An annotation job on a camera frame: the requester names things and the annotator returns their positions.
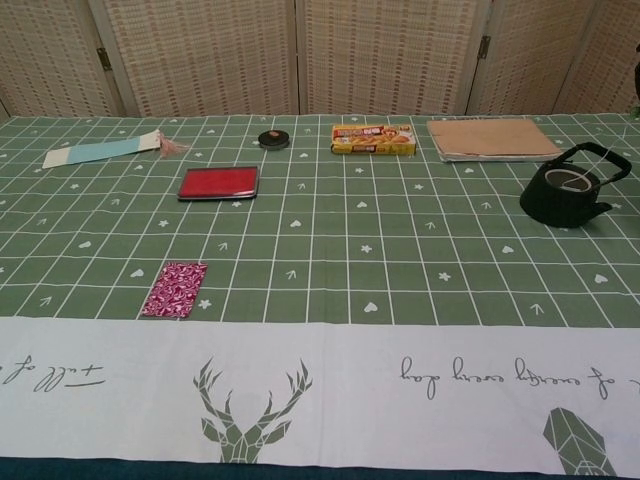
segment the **black kettle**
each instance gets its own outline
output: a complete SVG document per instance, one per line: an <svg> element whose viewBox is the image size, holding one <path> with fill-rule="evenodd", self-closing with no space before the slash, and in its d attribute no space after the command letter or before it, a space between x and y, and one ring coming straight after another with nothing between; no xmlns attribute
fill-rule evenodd
<svg viewBox="0 0 640 480"><path fill-rule="evenodd" d="M593 173L570 163L570 157L586 150L608 160L620 171L601 182ZM626 177L631 163L615 152L586 142L576 145L562 155L544 163L520 195L520 206L531 218L552 227L576 228L611 205L598 202L600 188Z"/></svg>

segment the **geometric deer head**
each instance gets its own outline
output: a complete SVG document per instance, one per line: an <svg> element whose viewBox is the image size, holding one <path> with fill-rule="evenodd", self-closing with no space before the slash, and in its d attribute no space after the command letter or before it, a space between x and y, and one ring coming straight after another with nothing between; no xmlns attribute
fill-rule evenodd
<svg viewBox="0 0 640 480"><path fill-rule="evenodd" d="M295 381L293 377L287 373L289 385L291 386L291 397L284 408L275 412L271 411L273 407L273 394L269 391L269 402L267 403L267 408L264 413L253 427L242 433L236 426L231 415L230 402L232 391L227 395L224 410L213 406L211 398L213 395L213 387L222 372L213 375L210 369L212 360L213 358L209 359L204 367L202 367L200 376L193 379L193 384L198 389L198 392L200 392L200 398L207 412L209 412L222 427L216 426L209 418L202 418L202 433L212 442L220 444L222 449L220 462L256 463L262 447L277 442L287 433L289 425L291 425L291 420L285 420L275 428L272 427L277 420L293 409L302 394L311 387L312 381L307 381L309 372L301 360L302 371L296 372Z"/></svg>

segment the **red notebook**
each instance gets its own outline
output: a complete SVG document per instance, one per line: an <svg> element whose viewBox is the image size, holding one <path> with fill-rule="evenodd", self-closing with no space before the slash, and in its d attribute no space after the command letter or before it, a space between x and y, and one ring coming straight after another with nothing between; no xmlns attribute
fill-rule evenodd
<svg viewBox="0 0 640 480"><path fill-rule="evenodd" d="M258 193L258 167L190 168L178 200L253 198Z"/></svg>

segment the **pink patterned card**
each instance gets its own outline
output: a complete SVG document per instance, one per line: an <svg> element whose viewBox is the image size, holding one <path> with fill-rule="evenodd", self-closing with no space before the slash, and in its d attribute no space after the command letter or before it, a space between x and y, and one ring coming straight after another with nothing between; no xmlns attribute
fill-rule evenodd
<svg viewBox="0 0 640 480"><path fill-rule="evenodd" d="M166 264L144 304L142 315L188 317L206 271L203 263Z"/></svg>

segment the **yellow box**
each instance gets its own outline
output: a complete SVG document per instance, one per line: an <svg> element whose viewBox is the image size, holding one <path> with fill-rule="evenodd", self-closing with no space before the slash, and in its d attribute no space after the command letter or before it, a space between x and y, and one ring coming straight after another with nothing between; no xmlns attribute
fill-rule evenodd
<svg viewBox="0 0 640 480"><path fill-rule="evenodd" d="M416 138L411 125L334 125L331 151L375 155L413 155Z"/></svg>

